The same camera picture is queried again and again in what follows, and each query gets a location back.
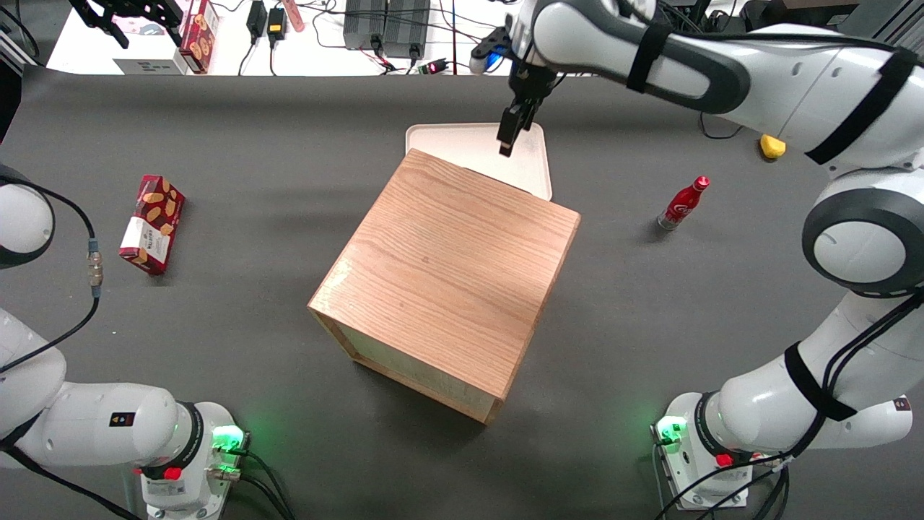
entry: yellow sponge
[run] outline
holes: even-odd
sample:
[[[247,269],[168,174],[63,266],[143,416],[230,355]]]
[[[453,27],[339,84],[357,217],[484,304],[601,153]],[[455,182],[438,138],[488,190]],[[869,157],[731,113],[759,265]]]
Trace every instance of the yellow sponge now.
[[[786,153],[786,143],[764,134],[760,137],[760,152],[770,160],[779,159]]]

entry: metal connector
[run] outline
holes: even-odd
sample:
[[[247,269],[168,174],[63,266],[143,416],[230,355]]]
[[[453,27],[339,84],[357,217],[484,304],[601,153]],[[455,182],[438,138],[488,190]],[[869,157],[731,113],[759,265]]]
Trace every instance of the metal connector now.
[[[205,471],[208,478],[216,480],[227,480],[228,482],[237,482],[240,480],[240,470],[230,466],[210,467]]]
[[[103,255],[100,254],[100,245],[96,239],[90,239],[87,268],[93,298],[99,298],[102,293],[100,286],[103,285]]]

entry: white tray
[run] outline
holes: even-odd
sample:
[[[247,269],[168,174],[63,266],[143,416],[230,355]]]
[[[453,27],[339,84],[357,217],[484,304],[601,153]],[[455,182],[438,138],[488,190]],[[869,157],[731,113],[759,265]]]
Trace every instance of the white tray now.
[[[542,127],[533,123],[530,131],[520,132],[514,152],[504,157],[498,153],[499,126],[498,123],[414,125],[405,134],[405,153],[416,148],[551,201],[552,181]]]

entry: red button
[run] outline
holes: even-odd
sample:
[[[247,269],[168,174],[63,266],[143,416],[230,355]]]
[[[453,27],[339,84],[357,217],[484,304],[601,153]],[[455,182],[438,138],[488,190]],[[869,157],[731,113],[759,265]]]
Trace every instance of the red button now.
[[[719,467],[728,467],[734,464],[735,460],[732,459],[732,456],[728,453],[719,453],[715,456],[715,463],[718,464]]]
[[[178,467],[168,467],[164,470],[164,480],[179,480],[183,470]]]

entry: power adapter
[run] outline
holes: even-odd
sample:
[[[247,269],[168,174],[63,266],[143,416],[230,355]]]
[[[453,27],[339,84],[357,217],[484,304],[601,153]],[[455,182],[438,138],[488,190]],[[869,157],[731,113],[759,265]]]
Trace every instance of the power adapter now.
[[[250,44],[255,45],[257,40],[263,36],[263,30],[266,28],[266,6],[262,0],[254,0],[250,4],[250,13],[247,15],[247,30],[250,31]]]
[[[286,38],[286,10],[282,7],[270,9],[269,23],[266,28],[266,35],[270,38],[270,48],[276,46],[276,42]]]

